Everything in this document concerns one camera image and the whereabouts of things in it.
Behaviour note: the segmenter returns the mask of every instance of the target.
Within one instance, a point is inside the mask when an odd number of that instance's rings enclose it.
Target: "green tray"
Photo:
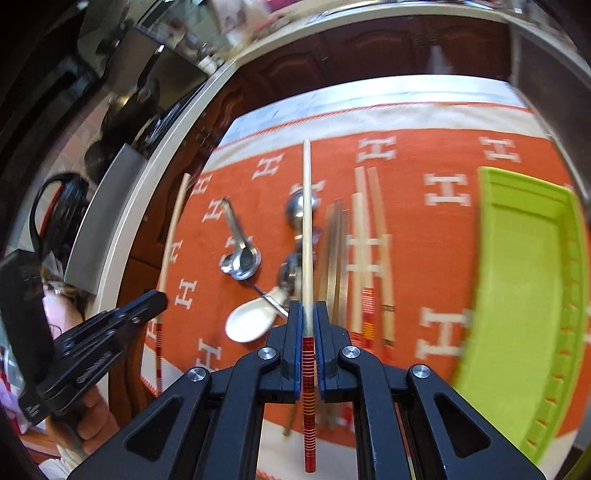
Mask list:
[[[569,189],[479,169],[480,266],[454,388],[539,462],[570,404],[587,330],[589,262]]]

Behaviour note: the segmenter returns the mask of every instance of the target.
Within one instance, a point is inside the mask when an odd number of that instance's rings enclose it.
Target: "metal bolt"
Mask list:
[[[275,358],[276,354],[277,352],[275,349],[270,346],[263,347],[258,352],[259,358],[262,358],[263,360],[271,360],[272,358]]]
[[[203,367],[192,368],[187,372],[187,376],[191,382],[199,382],[203,380],[206,375],[207,372]]]
[[[361,350],[359,350],[356,346],[346,346],[343,348],[343,356],[347,358],[357,358],[361,355]]]
[[[415,365],[413,375],[418,378],[427,378],[431,375],[431,369],[427,365]]]

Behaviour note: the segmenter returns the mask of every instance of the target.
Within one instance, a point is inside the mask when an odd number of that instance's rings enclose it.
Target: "white countertop edge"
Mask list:
[[[221,90],[242,65],[288,43],[315,33],[367,20],[412,15],[455,15],[458,17],[481,18],[483,20],[502,23],[514,23],[534,33],[545,43],[551,40],[555,41],[554,39],[550,39],[551,36],[549,34],[530,26],[527,22],[496,10],[466,5],[417,2],[414,4],[376,5],[361,9],[352,9],[351,11],[327,17],[311,24],[307,24],[311,17],[302,18],[247,47],[236,59],[225,64],[208,79],[200,95],[184,110],[183,114],[173,124],[151,156],[148,166],[130,195],[128,204],[113,236],[100,278],[98,293],[94,301],[89,303],[86,310],[87,317],[115,307],[125,266],[129,253],[131,252],[131,246],[133,245],[135,235],[137,234],[150,199],[158,186],[158,182],[190,128],[197,121],[215,94]]]

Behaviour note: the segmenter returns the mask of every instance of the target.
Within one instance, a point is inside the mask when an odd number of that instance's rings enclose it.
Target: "human hand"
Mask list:
[[[82,398],[82,403],[86,406],[86,412],[78,424],[78,435],[83,440],[82,449],[90,455],[115,435],[119,431],[119,426],[103,397],[100,396],[98,388],[90,389]],[[46,426],[57,444],[72,449],[72,443],[64,427],[52,422],[49,418],[46,420]]]

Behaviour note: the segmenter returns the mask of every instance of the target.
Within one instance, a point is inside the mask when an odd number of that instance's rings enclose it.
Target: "tablecloth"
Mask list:
[[[279,266],[294,249],[285,218],[288,196],[301,182],[301,142],[312,140],[313,189],[321,199],[314,225],[323,227],[327,205],[346,209],[356,191],[354,169],[376,167],[392,236],[396,304],[395,356],[407,368],[424,362],[450,381],[462,355],[478,268],[477,169],[495,166],[562,186],[572,180],[554,144],[524,106],[486,102],[404,102],[317,113],[226,142],[214,152],[193,189],[177,227],[163,324],[163,381],[201,365],[233,365],[264,345],[230,340],[228,314],[256,298],[219,270],[233,240],[220,200],[229,196],[245,233],[262,252],[258,285],[276,285]],[[375,225],[371,225],[375,234]],[[350,270],[353,265],[350,251]],[[372,251],[374,264],[378,251]],[[379,304],[379,267],[374,283]],[[376,319],[381,338],[381,321]],[[154,338],[148,332],[142,374],[154,387]],[[376,353],[383,357],[380,343]],[[582,420],[591,384],[587,346],[582,373],[560,431],[539,465],[554,478]],[[258,473],[264,478],[304,478],[301,412],[297,432],[281,435],[288,406],[269,405]],[[357,478],[354,436],[346,422],[319,432],[317,477]]]

